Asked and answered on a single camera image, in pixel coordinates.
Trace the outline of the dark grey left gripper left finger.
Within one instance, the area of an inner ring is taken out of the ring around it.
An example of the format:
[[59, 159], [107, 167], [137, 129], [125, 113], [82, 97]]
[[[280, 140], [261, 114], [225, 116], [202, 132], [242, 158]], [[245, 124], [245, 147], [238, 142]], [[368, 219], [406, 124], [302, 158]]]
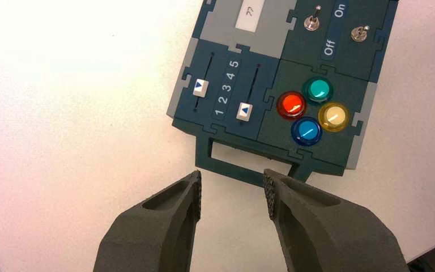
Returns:
[[193, 171], [119, 214], [94, 271], [189, 271], [201, 195], [201, 172]]

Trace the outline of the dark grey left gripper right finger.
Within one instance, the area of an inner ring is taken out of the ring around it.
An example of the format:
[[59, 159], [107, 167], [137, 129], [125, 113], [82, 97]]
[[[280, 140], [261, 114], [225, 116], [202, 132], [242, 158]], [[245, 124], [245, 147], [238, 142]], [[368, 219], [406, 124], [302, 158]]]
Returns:
[[263, 187], [288, 271], [408, 271], [395, 235], [369, 209], [265, 169]]

